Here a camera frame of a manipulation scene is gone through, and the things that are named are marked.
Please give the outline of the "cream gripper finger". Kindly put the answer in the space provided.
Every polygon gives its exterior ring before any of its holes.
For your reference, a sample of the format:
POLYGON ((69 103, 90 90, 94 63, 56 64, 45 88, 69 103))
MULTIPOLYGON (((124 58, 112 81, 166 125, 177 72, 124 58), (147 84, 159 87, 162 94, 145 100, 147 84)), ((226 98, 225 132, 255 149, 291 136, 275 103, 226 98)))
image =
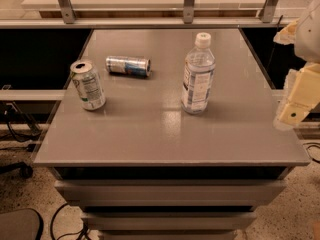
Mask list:
POLYGON ((298 126, 319 103, 320 64, 307 63, 299 71, 290 69, 273 120, 274 127, 290 130, 298 126))
POLYGON ((281 45, 294 44, 296 39, 296 29, 298 25, 298 20, 295 19, 289 23, 286 27, 276 33, 273 41, 281 45))

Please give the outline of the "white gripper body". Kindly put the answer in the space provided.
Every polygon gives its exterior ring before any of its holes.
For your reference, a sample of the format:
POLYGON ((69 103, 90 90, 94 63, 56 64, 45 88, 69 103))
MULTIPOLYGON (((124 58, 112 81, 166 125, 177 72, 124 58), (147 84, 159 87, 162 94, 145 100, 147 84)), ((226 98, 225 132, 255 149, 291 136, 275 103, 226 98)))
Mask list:
POLYGON ((320 0, 313 0, 301 14, 294 51, 306 62, 320 63, 320 0))

